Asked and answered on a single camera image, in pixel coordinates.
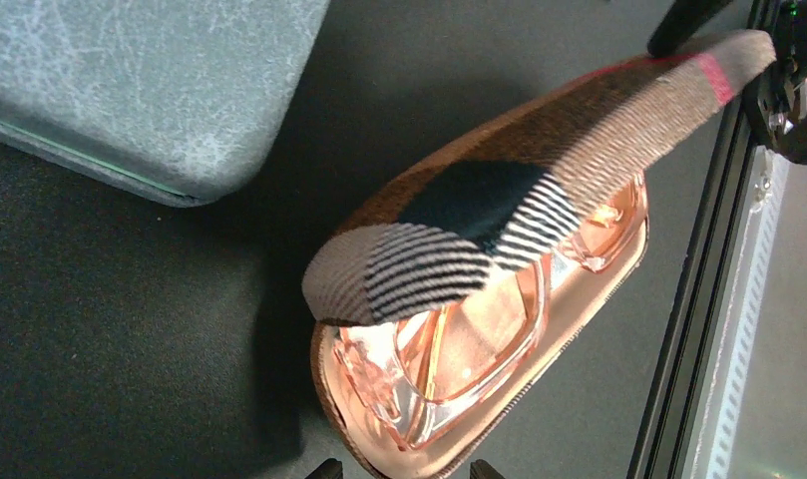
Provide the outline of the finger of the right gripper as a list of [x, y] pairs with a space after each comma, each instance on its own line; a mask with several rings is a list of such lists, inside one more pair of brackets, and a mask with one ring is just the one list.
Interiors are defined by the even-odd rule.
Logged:
[[653, 58], [671, 55], [731, 0], [675, 0], [650, 36], [646, 49]]

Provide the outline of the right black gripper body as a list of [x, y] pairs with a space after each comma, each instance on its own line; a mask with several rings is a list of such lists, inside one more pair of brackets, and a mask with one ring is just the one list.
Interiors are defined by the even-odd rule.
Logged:
[[807, 166], [807, 1], [767, 1], [758, 27], [776, 61], [749, 86], [744, 107], [753, 136], [791, 163]]

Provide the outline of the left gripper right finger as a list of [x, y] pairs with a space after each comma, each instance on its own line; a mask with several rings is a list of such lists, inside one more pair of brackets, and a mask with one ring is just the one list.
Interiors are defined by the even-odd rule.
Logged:
[[494, 466], [483, 459], [474, 460], [469, 468], [470, 479], [506, 479]]

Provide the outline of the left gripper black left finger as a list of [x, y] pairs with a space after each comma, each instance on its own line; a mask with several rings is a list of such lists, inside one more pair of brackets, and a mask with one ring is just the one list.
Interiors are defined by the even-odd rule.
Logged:
[[305, 479], [342, 479], [343, 478], [343, 465], [342, 462], [328, 458], [312, 470]]

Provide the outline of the brown translucent sunglasses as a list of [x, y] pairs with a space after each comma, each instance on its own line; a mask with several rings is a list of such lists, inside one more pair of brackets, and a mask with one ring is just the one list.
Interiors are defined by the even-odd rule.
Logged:
[[492, 395], [548, 335], [571, 280], [610, 268], [647, 220], [643, 174], [513, 277], [397, 323], [344, 327], [337, 360], [369, 419], [401, 450], [425, 447]]

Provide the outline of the brown plaid glasses case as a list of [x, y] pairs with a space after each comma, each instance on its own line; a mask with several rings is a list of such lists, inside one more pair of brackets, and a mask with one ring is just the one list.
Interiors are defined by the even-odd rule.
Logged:
[[367, 416], [332, 355], [335, 333], [459, 303], [577, 233], [636, 174], [688, 138], [774, 63], [770, 36], [733, 30], [580, 77], [469, 132], [367, 200], [302, 281], [316, 319], [310, 359], [322, 407], [377, 478], [451, 475], [639, 265], [647, 220], [610, 268], [551, 302], [547, 337], [485, 401], [425, 447], [401, 450]]

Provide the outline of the blue-grey glasses case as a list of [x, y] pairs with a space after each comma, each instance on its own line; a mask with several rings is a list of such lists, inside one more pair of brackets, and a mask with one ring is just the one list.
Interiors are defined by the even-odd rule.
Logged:
[[324, 1], [0, 1], [0, 142], [179, 208], [261, 169]]

